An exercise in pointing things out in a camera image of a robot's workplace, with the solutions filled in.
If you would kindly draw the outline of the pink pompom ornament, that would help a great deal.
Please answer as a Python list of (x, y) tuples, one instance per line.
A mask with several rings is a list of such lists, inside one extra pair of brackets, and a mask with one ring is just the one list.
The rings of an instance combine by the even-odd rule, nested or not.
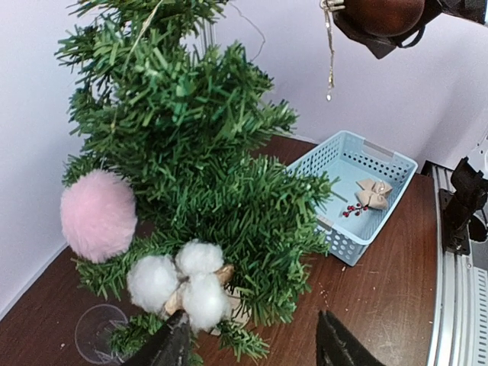
[(61, 196), (63, 235), (73, 252), (95, 264), (125, 253), (136, 231), (136, 198), (119, 175), (95, 169)]

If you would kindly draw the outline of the beige burlap bow ornament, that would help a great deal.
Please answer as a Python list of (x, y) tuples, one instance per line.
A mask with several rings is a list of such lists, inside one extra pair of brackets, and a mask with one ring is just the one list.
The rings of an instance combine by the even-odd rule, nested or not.
[(387, 198), (393, 191), (393, 187), (385, 181), (375, 181), (367, 178), (357, 181), (360, 190), (355, 194), (363, 207), (375, 210), (386, 210), (389, 206)]

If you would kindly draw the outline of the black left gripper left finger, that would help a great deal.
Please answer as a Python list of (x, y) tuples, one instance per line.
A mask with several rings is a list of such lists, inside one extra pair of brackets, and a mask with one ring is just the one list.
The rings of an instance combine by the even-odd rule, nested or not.
[(149, 341), (131, 358), (126, 366), (189, 365), (191, 326), (184, 310), (174, 312)]

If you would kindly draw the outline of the dark red bauble ornament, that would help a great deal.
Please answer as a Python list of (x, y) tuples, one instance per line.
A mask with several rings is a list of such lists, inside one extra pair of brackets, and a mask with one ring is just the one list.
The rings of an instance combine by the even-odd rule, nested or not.
[(367, 34), (374, 36), (397, 36), (403, 34), (416, 24), (420, 19), (424, 7), (424, 1), (320, 1), (319, 6), (323, 10), (326, 32), (329, 44), (330, 61), (328, 88), (326, 100), (332, 100), (334, 81), (335, 50), (332, 40), (332, 13), (345, 11), (358, 21), (359, 27)]

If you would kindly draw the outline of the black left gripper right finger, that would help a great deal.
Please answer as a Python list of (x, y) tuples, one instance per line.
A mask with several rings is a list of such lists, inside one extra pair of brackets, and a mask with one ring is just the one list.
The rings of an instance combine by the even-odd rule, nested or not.
[(321, 310), (318, 314), (316, 365), (384, 366), (329, 310)]

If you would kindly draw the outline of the blue plastic basket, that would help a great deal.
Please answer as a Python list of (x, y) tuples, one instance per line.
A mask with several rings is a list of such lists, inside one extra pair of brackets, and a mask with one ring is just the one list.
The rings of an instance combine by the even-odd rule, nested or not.
[[(354, 266), (393, 213), (416, 173), (415, 160), (385, 149), (348, 131), (340, 131), (287, 167), (297, 175), (327, 175), (331, 198), (316, 205), (318, 229), (326, 234), (329, 251)], [(371, 178), (393, 187), (386, 210), (370, 209), (360, 216), (343, 217), (348, 205), (359, 203), (357, 181)]]

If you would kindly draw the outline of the small green christmas tree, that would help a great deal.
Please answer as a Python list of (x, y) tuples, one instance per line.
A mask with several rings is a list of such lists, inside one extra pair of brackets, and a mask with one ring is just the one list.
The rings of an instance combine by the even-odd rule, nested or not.
[(309, 290), (302, 261), (326, 253), (315, 206), (328, 199), (326, 174), (288, 172), (254, 156), (297, 119), (286, 101), (263, 100), (273, 87), (238, 42), (205, 51), (184, 44), (223, 13), (222, 1), (77, 1), (95, 19), (60, 41), (57, 58), (78, 73), (69, 102), (84, 143), (63, 178), (80, 185), (96, 169), (130, 187), (133, 213), (153, 225), (145, 237), (98, 264), (78, 259), (82, 284), (120, 296), (146, 271), (184, 249), (189, 268), (205, 262), (203, 244), (235, 269), (227, 288), (255, 325), (289, 323)]

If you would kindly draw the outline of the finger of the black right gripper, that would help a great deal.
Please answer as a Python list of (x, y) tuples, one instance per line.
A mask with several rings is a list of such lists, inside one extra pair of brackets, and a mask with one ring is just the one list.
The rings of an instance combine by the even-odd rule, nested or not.
[[(344, 1), (374, 1), (374, 0), (344, 0)], [(377, 1), (424, 1), (425, 7), (420, 19), (412, 29), (397, 36), (374, 36), (362, 30), (358, 21), (345, 11), (333, 12), (333, 20), (336, 27), (350, 40), (366, 46), (377, 59), (382, 59), (395, 49), (407, 49), (414, 47), (422, 39), (427, 23), (441, 14), (441, 4), (438, 1), (425, 0), (377, 0)]]

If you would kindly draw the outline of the white cotton flower ornament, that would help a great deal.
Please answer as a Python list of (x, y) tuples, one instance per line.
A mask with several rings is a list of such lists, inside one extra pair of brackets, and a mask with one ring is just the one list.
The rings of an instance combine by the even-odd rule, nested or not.
[(209, 331), (231, 315), (231, 299), (224, 287), (233, 266), (224, 263), (221, 246), (196, 239), (176, 256), (147, 255), (127, 274), (132, 304), (165, 318), (185, 311), (195, 332)]

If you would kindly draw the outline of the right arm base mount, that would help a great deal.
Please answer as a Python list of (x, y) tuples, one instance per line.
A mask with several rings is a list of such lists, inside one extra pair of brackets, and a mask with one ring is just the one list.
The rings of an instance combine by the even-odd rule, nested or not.
[(487, 219), (471, 223), (475, 213), (487, 203), (487, 180), (464, 157), (451, 175), (451, 184), (453, 192), (441, 188), (438, 193), (442, 247), (455, 255), (469, 255), (471, 240), (487, 239)]

